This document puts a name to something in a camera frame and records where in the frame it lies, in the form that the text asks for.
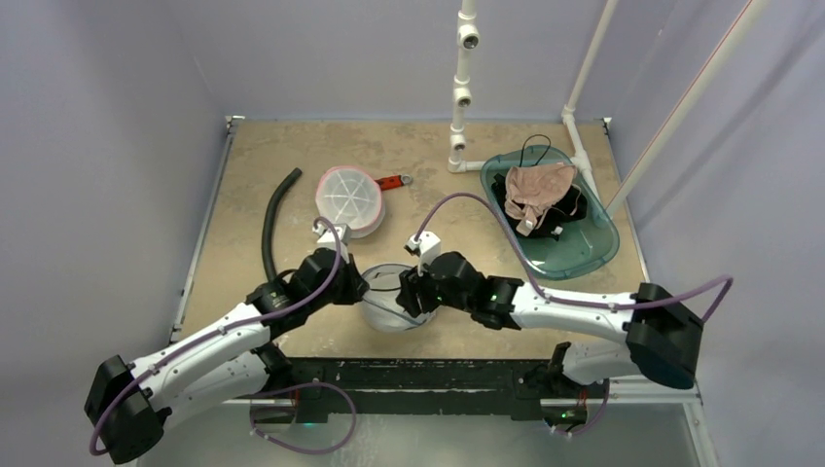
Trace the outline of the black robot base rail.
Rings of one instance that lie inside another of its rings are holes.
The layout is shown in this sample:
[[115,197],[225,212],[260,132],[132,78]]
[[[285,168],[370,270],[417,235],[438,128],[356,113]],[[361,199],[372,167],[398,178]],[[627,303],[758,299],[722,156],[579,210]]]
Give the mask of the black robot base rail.
[[288,357],[262,353],[265,382],[254,400],[281,399],[300,423],[331,414],[506,415],[514,421],[581,422],[606,392],[561,372],[565,345],[550,359]]

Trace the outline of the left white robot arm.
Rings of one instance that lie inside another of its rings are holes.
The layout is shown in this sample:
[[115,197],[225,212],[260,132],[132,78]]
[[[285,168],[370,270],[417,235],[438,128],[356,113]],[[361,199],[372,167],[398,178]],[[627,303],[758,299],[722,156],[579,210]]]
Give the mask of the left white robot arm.
[[227,400],[296,396],[314,387],[295,376],[275,339],[325,306],[357,304],[367,290],[351,254],[321,247],[195,334],[131,362],[108,358],[84,404],[92,425],[90,454],[125,464],[174,425]]

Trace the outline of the white bra with black straps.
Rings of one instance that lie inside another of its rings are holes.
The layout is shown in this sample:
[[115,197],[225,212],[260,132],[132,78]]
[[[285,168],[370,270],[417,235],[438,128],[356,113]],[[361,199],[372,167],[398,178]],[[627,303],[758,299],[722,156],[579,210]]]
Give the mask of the white bra with black straps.
[[397,298],[400,294],[400,274],[409,269],[403,265],[382,265],[364,273],[370,290],[364,295],[364,304],[392,311],[402,311]]

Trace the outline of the blue-trimmed white mesh laundry bag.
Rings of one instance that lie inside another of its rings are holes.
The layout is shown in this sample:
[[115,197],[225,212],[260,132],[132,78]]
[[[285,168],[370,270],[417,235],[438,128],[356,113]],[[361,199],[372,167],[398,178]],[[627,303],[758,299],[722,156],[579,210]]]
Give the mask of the blue-trimmed white mesh laundry bag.
[[399,276],[412,267],[400,263],[383,263],[362,273],[370,289],[360,302],[362,318],[375,330],[383,333],[403,333],[417,329],[437,316],[438,311],[413,317],[396,299],[401,291]]

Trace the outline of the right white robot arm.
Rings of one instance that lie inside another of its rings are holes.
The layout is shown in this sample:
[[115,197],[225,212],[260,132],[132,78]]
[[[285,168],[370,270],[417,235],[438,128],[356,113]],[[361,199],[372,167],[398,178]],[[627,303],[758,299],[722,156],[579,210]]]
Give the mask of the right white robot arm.
[[602,295],[534,287],[484,275],[457,252],[400,273],[399,285],[396,302],[412,317],[445,306],[492,330],[554,329],[596,337],[596,343],[568,342],[555,352],[546,382],[557,395],[634,375],[672,389],[695,384],[704,322],[659,285],[642,282],[635,292]]

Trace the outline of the pink bra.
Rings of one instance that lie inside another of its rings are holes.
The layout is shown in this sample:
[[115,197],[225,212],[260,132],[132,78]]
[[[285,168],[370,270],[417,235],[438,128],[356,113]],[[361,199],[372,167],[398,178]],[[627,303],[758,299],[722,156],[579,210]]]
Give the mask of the pink bra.
[[545,225],[557,234],[557,224],[581,211],[581,191],[573,184],[577,168],[557,162],[511,167],[505,176],[504,212],[515,231],[529,237]]

